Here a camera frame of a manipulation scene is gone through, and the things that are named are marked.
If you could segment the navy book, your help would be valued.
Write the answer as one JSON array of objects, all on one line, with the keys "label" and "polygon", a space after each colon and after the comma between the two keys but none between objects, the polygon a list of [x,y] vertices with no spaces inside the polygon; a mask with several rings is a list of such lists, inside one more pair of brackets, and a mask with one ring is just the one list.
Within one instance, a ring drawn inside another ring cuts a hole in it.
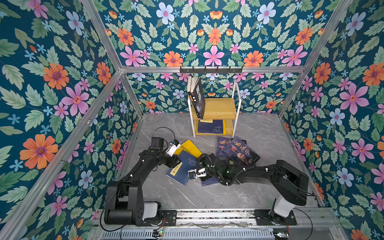
[{"label": "navy book", "polygon": [[223,120],[199,120],[198,134],[223,135],[225,133]]},{"label": "navy book", "polygon": [[190,180],[188,171],[196,169],[197,158],[185,151],[179,154],[180,163],[169,170],[167,176],[181,185],[186,186]]},{"label": "navy book", "polygon": [[218,183],[219,183],[219,181],[215,177],[211,177],[211,178],[206,179],[205,181],[202,181],[202,186],[206,187],[206,186],[211,186],[211,185],[215,185]]}]

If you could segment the navy book front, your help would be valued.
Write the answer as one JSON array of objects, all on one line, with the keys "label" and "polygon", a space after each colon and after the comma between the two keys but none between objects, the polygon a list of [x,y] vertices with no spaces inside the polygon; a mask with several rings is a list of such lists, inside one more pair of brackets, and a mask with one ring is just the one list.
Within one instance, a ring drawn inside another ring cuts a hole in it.
[{"label": "navy book front", "polygon": [[223,120],[199,120],[198,134],[223,135],[225,133]]}]

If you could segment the black wolf cover book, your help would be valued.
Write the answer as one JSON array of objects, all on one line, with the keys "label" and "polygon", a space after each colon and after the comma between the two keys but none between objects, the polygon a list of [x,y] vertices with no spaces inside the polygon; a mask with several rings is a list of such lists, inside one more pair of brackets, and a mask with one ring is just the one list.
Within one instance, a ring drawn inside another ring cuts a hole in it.
[{"label": "black wolf cover book", "polygon": [[203,119],[205,114],[206,102],[204,96],[204,89],[200,78],[193,78],[192,96],[194,97],[196,107],[199,113],[198,118]]}]

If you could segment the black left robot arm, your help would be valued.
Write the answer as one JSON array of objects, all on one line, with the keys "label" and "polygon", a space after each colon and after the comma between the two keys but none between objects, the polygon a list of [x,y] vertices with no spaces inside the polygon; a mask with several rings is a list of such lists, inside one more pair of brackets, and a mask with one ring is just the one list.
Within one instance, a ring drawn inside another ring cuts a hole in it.
[{"label": "black left robot arm", "polygon": [[168,143],[160,137],[152,138],[151,145],[139,154],[132,170],[119,181],[109,184],[102,211],[106,225],[139,227],[163,224],[162,205],[160,202],[144,201],[143,184],[156,167],[165,165],[173,169],[181,162],[175,154],[180,146],[176,139]]}]

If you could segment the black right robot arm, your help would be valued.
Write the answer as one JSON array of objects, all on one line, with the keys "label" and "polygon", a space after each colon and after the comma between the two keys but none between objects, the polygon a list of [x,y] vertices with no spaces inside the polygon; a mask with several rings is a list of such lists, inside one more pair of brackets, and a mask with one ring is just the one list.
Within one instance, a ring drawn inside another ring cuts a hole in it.
[{"label": "black right robot arm", "polygon": [[284,160],[278,160],[269,166],[255,165],[243,167],[239,165],[224,165],[213,154],[202,154],[198,158],[195,169],[188,171],[189,178],[215,178],[223,186],[240,185],[245,183],[272,185],[280,193],[274,200],[273,207],[265,219],[286,219],[297,206],[307,204],[309,177]]}]

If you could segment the yellow cartoon book on table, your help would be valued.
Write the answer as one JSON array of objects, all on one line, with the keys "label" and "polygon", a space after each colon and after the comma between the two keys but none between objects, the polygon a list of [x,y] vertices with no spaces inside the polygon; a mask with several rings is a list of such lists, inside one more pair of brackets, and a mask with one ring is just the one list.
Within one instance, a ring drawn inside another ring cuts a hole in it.
[{"label": "yellow cartoon book on table", "polygon": [[202,152],[194,145],[194,143],[191,140],[187,140],[182,144],[178,140],[174,140],[174,143],[178,144],[177,145],[178,148],[174,153],[175,155],[180,155],[182,152],[186,152],[194,156],[195,158],[198,158],[202,154]]}]

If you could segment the purple book underneath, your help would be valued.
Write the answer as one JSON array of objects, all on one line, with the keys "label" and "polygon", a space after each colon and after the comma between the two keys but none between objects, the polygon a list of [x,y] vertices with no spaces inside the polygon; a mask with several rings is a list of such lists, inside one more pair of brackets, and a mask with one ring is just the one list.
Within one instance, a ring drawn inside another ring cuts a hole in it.
[{"label": "purple book underneath", "polygon": [[218,158],[228,158],[234,161],[235,159],[245,159],[249,155],[250,150],[247,142],[240,138],[217,138],[216,156]]}]

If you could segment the purple portrait book top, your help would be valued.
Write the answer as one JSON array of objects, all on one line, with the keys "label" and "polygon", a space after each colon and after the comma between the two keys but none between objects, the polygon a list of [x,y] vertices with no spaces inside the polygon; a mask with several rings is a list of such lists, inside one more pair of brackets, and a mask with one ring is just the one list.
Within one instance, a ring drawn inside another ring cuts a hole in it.
[{"label": "purple portrait book top", "polygon": [[255,151],[238,137],[224,146],[222,151],[234,161],[236,165],[242,167],[253,167],[261,159]]}]

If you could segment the yellow book on shelf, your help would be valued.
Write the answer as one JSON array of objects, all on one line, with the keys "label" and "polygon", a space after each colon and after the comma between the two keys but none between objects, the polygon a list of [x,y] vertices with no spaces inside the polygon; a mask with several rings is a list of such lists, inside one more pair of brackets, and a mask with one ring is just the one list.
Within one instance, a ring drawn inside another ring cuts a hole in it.
[{"label": "yellow book on shelf", "polygon": [[[197,133],[198,121],[199,120],[194,121],[195,133],[197,135],[210,135],[210,134],[198,134]],[[224,121],[224,128],[225,128],[225,133],[223,135],[224,136],[231,136],[233,134],[232,120],[223,120],[223,121]]]}]

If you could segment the black book standing on shelf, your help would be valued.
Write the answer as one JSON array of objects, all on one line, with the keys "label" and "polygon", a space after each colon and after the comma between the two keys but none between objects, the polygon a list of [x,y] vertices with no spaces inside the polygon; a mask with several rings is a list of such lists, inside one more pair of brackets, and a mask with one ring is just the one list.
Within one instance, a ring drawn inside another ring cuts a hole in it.
[{"label": "black book standing on shelf", "polygon": [[192,96],[192,83],[193,83],[193,77],[189,76],[188,84],[187,84],[187,91],[188,91],[188,95],[189,95],[189,100],[191,102],[191,106],[194,108],[194,111],[195,111],[195,113],[196,113],[196,115],[198,117],[199,113],[198,113],[198,110],[197,110],[197,107],[196,107],[196,103],[195,103],[194,97]]}]

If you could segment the wooden white frame shelf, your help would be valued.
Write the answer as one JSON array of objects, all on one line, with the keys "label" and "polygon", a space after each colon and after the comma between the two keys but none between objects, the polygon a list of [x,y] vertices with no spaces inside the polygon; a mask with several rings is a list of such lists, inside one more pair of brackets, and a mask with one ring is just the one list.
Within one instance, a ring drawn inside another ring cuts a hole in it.
[{"label": "wooden white frame shelf", "polygon": [[233,134],[231,137],[235,136],[242,104],[242,96],[237,81],[233,82],[233,87],[232,96],[230,98],[205,98],[206,106],[203,119],[197,117],[194,108],[191,106],[188,95],[188,107],[194,138],[197,136],[194,127],[194,121],[196,120],[232,120]]}]

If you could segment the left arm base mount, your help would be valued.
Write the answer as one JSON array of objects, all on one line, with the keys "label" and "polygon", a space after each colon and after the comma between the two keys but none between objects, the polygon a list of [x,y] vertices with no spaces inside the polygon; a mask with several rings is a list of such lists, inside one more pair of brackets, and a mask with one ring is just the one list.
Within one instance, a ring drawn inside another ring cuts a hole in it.
[{"label": "left arm base mount", "polygon": [[144,213],[142,221],[138,227],[160,227],[176,226],[178,212],[176,210],[161,210]]}]

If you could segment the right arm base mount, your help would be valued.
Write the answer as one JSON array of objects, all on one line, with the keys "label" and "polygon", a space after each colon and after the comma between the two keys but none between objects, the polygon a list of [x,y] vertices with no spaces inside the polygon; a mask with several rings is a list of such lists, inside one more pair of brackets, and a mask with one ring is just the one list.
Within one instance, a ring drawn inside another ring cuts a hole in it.
[{"label": "right arm base mount", "polygon": [[290,211],[286,218],[267,209],[254,210],[254,216],[258,226],[296,226],[298,224],[293,211]]}]

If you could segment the black wall hook rail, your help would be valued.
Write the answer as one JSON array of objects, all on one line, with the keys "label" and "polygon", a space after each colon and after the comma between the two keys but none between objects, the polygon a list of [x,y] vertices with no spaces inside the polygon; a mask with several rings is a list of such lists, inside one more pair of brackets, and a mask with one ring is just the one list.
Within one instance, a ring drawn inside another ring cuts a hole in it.
[{"label": "black wall hook rail", "polygon": [[243,67],[180,67],[180,73],[186,74],[238,74],[243,72]]}]

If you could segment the aluminium front rail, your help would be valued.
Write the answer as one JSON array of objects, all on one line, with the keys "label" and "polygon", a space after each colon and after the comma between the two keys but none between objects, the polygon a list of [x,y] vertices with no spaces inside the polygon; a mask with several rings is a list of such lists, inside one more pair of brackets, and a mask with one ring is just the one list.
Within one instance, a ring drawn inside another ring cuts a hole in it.
[{"label": "aluminium front rail", "polygon": [[294,209],[286,220],[271,222],[268,209],[176,209],[167,210],[158,224],[143,224],[140,228],[341,228],[342,224],[331,208]]}]

